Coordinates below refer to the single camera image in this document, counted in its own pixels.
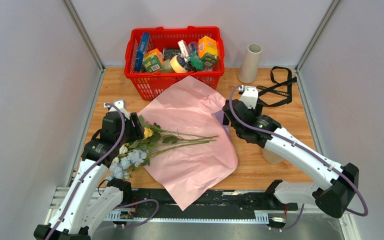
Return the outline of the artificial flower bunch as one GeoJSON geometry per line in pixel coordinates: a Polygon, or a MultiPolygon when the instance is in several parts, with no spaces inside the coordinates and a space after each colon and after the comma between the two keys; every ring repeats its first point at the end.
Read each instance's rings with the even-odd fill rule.
{"type": "Polygon", "coordinates": [[[144,138],[132,143],[124,143],[119,148],[109,167],[106,182],[113,179],[127,180],[132,173],[144,166],[150,166],[157,156],[195,145],[215,142],[217,135],[198,135],[180,131],[163,129],[157,123],[151,124],[143,116],[139,122],[144,127],[144,138]]]}

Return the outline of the black printed ribbon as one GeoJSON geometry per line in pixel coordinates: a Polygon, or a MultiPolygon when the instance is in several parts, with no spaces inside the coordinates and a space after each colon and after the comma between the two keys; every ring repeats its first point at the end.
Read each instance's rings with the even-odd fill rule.
{"type": "Polygon", "coordinates": [[[265,87],[263,85],[257,85],[256,86],[256,88],[259,90],[257,105],[261,105],[262,107],[274,108],[274,107],[280,107],[283,105],[290,104],[293,100],[292,85],[297,82],[297,77],[293,76],[291,69],[289,69],[287,67],[282,67],[282,66],[272,67],[271,71],[270,71],[270,80],[274,84],[273,86],[270,86],[270,87],[265,87]],[[286,81],[283,81],[283,82],[276,81],[275,76],[274,76],[275,70],[286,71],[287,72],[286,81]],[[284,99],[282,99],[278,102],[275,102],[275,103],[268,104],[268,103],[266,103],[260,99],[260,97],[262,95],[267,94],[267,93],[272,93],[272,94],[284,97],[284,99]]]}

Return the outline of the purple pink wrapping paper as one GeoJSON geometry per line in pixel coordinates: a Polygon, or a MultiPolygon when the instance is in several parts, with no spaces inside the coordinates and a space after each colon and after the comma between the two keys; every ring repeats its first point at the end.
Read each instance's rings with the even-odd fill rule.
{"type": "Polygon", "coordinates": [[[147,172],[160,183],[181,210],[224,180],[238,166],[230,135],[215,117],[226,99],[192,76],[171,85],[139,115],[170,131],[215,136],[216,141],[180,148],[152,159],[147,172]]]}

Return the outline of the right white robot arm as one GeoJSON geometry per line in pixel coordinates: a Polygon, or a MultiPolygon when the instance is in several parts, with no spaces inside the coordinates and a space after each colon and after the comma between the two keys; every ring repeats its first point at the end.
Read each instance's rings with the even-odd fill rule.
{"type": "Polygon", "coordinates": [[[315,205],[337,219],[346,211],[362,217],[368,214],[367,203],[358,189],[359,169],[354,164],[342,165],[326,158],[270,116],[256,116],[238,99],[227,100],[222,110],[239,138],[282,157],[312,180],[273,181],[265,195],[269,208],[276,210],[289,203],[315,205]]]}

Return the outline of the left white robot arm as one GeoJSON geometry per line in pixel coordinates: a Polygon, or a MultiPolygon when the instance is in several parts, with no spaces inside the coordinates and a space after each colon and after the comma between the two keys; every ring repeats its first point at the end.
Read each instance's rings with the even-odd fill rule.
{"type": "Polygon", "coordinates": [[[127,207],[133,201],[131,184],[110,181],[110,186],[94,203],[90,203],[101,178],[110,168],[120,147],[144,137],[138,115],[106,113],[102,127],[84,146],[79,169],[56,214],[47,224],[39,224],[33,236],[37,240],[90,240],[105,216],[114,207],[127,207]]]}

